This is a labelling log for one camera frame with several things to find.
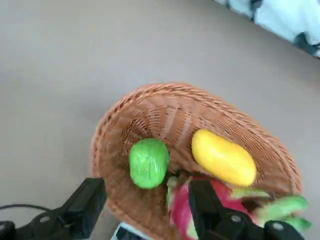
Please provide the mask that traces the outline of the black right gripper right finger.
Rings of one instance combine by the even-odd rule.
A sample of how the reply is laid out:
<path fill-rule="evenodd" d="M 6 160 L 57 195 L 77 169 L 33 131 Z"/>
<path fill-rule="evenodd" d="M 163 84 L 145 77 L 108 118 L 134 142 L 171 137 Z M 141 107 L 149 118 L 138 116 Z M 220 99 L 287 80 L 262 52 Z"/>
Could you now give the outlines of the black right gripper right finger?
<path fill-rule="evenodd" d="M 243 212 L 225 208 L 208 180 L 192 180 L 188 200 L 200 240 L 303 240 L 292 225 L 278 220 L 255 225 Z"/>

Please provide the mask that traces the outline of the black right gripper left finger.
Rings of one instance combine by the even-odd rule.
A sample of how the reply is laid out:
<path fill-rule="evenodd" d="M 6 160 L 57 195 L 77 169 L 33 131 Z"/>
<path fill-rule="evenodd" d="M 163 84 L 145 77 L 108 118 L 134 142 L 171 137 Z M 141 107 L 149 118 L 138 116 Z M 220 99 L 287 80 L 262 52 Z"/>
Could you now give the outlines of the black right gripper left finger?
<path fill-rule="evenodd" d="M 8 204 L 1 210 L 41 210 L 28 224 L 17 228 L 10 220 L 0 222 L 2 240 L 85 240 L 88 239 L 105 206 L 107 192 L 103 178 L 85 178 L 66 202 L 55 209 L 34 204 Z"/>

